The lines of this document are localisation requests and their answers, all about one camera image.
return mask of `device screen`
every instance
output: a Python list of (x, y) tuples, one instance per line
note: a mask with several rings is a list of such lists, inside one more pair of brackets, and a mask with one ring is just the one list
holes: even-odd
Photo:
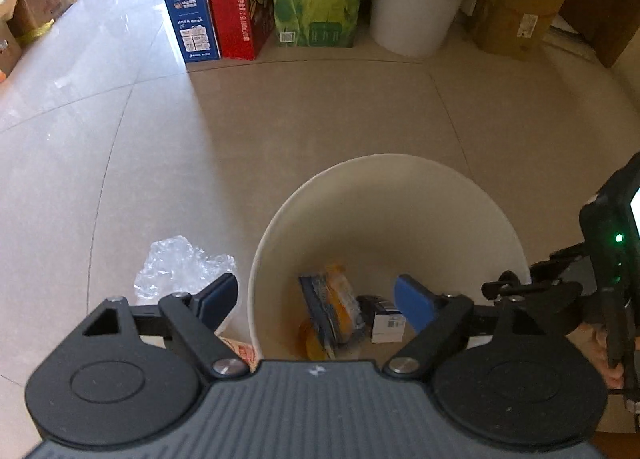
[(640, 233), (640, 189), (636, 192), (634, 198), (631, 199), (631, 213), (634, 214), (636, 227), (638, 228), (638, 233)]

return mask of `clear plastic bag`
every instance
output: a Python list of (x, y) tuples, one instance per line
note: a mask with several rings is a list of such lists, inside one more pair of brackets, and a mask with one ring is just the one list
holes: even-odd
[[(186, 238), (178, 235), (151, 245), (133, 288), (138, 305), (154, 304), (176, 291), (195, 294), (224, 273), (236, 275), (236, 260), (232, 256), (210, 257), (203, 249), (194, 248)], [(238, 298), (236, 307), (216, 333), (224, 330), (240, 303)]]

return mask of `human hand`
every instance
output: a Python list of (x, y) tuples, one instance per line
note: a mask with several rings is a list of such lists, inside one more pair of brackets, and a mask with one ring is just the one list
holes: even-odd
[[(613, 369), (609, 368), (607, 360), (607, 331), (604, 329), (595, 329), (589, 326), (591, 330), (590, 352), (588, 358), (593, 366), (602, 375), (604, 382), (610, 389), (622, 389), (625, 379), (624, 368), (622, 363), (616, 365)], [(640, 350), (640, 337), (636, 337), (636, 349)]]

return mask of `white trash bin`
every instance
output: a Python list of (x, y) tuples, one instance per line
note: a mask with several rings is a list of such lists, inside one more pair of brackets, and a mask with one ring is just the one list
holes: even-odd
[(475, 183), (410, 155), (353, 159), (302, 185), (262, 236), (248, 292), (258, 356), (303, 358), (299, 328), (308, 312), (298, 277), (334, 262), (358, 295), (388, 299), (401, 273), (484, 304), (482, 283), (506, 269), (529, 282), (513, 227)]
[(427, 57), (444, 42), (463, 0), (372, 0), (371, 35), (396, 54)]

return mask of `trash can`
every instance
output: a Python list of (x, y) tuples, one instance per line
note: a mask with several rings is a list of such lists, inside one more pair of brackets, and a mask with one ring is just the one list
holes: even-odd
[(401, 273), (436, 293), (490, 304), (482, 282), (529, 269), (513, 227), (475, 183), (434, 161), (382, 154), (353, 159), (302, 185), (264, 232), (249, 279), (258, 356), (304, 359), (302, 274), (344, 265), (357, 295), (393, 298)]
[(427, 57), (444, 42), (463, 0), (372, 0), (370, 31), (396, 54)]

